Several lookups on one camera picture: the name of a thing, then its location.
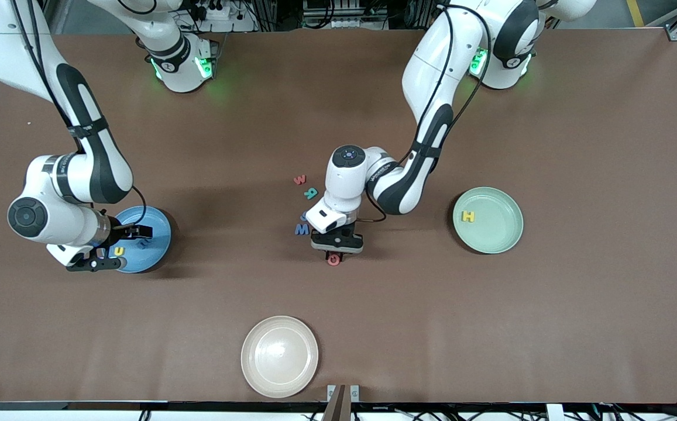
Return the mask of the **blue plate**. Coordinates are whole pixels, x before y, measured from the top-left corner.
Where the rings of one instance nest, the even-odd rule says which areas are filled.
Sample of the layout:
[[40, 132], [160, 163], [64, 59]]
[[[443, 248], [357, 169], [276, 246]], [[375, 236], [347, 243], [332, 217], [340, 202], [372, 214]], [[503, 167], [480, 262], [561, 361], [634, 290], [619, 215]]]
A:
[[116, 216], [122, 224], [134, 223], [153, 227], [153, 233], [143, 233], [151, 236], [151, 248], [140, 250], [136, 247], [132, 237], [120, 240], [114, 245], [104, 246], [104, 258], [118, 258], [114, 256], [115, 246], [125, 248], [124, 258], [127, 259], [127, 265], [120, 272], [124, 274], [138, 274], [156, 266], [167, 253], [171, 243], [171, 224], [167, 216], [159, 209], [154, 207], [136, 206], [123, 210]]

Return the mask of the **beige plate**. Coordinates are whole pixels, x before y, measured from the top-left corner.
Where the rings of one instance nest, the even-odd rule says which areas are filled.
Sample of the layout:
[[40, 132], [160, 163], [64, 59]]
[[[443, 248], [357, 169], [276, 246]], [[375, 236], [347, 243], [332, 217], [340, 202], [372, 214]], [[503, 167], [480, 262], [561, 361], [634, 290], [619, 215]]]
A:
[[318, 368], [319, 346], [298, 318], [275, 315], [247, 334], [240, 357], [245, 381], [269, 399], [285, 399], [309, 386]]

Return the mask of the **green plate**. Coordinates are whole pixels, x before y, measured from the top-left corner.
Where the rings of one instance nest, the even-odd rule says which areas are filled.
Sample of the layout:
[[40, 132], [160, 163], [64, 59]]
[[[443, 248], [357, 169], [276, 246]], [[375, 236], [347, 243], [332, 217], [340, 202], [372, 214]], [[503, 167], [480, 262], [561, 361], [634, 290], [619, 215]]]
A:
[[[462, 223], [462, 211], [474, 211], [475, 223]], [[464, 192], [453, 206], [452, 224], [465, 245], [489, 255], [514, 248], [524, 231], [518, 203], [493, 187], [476, 187]]]

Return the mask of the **white power strip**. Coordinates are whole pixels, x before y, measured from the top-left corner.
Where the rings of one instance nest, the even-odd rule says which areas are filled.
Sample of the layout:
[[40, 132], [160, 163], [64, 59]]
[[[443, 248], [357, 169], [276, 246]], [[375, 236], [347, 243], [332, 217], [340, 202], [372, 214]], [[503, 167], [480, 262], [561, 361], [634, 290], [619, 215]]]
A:
[[254, 12], [247, 0], [195, 0], [192, 16], [202, 32], [256, 32], [260, 24]]

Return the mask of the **metal equipment rack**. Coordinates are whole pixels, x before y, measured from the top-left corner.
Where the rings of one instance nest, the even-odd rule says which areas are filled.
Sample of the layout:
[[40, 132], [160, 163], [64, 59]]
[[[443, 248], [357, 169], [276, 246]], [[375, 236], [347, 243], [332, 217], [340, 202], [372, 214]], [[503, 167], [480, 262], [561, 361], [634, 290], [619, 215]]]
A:
[[382, 30], [389, 21], [386, 0], [301, 0], [301, 21], [309, 29]]

